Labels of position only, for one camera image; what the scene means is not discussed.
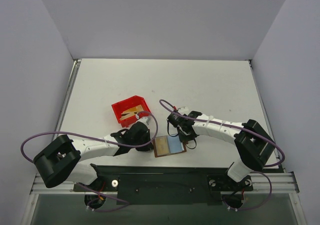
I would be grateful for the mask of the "red plastic bin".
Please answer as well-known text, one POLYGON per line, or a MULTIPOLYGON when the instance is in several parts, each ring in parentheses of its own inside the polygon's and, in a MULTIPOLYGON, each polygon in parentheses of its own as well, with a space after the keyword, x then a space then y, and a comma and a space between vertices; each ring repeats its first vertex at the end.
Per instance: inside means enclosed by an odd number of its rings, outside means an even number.
POLYGON ((148 116, 147 112, 151 112, 145 99, 141 96, 134 95, 122 101, 116 102, 111 105, 114 115, 117 122, 123 127, 127 128, 130 125, 134 124, 138 118, 148 116))

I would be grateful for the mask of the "brown leather card holder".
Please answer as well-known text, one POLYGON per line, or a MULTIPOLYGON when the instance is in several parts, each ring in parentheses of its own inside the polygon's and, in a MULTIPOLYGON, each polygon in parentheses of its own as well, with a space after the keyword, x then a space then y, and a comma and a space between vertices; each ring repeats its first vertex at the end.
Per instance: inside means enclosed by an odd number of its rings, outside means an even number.
POLYGON ((159 136, 154 139, 152 144, 153 144, 154 156, 156 158, 181 154, 181 153, 185 153, 187 151, 186 146, 180 141, 178 136, 175 136, 175 137, 169 136, 169 135, 159 136), (156 150, 156 139, 161 138, 161 137, 166 137, 169 153, 166 155, 159 156, 159 155, 157 155, 157 150, 156 150))

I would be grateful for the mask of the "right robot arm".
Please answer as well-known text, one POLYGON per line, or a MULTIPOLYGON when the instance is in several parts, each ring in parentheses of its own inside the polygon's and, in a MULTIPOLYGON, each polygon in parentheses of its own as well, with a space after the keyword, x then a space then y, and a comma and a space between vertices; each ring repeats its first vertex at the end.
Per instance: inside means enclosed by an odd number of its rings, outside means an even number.
POLYGON ((230 165, 223 177, 224 186, 230 190, 236 189, 249 173, 261 172, 275 149, 274 141, 253 119, 230 122, 198 111, 182 115, 176 110, 167 117, 167 123, 177 129, 182 143, 208 136, 236 147, 239 159, 230 165))

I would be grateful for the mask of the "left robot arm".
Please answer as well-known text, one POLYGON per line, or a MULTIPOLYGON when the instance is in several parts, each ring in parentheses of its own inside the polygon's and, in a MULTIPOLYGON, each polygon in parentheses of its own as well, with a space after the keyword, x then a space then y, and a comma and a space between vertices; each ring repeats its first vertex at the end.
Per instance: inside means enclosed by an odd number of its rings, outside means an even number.
POLYGON ((33 162, 47 188, 54 188, 68 181, 80 182, 90 190, 97 191, 103 185, 103 178, 97 175, 93 165, 83 164, 82 161, 123 155, 132 149, 131 146, 139 152, 148 152, 153 149, 150 141, 150 129, 141 121, 137 121, 129 129, 113 132, 101 141, 71 139, 64 134, 37 154, 33 162))

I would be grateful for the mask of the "gold card from bin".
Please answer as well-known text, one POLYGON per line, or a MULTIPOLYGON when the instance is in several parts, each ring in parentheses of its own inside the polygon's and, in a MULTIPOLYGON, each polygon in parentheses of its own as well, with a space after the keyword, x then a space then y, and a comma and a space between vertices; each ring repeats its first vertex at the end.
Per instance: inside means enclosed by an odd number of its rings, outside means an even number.
POLYGON ((158 156, 164 156, 169 153, 168 141, 166 137, 159 137, 155 141, 158 156))

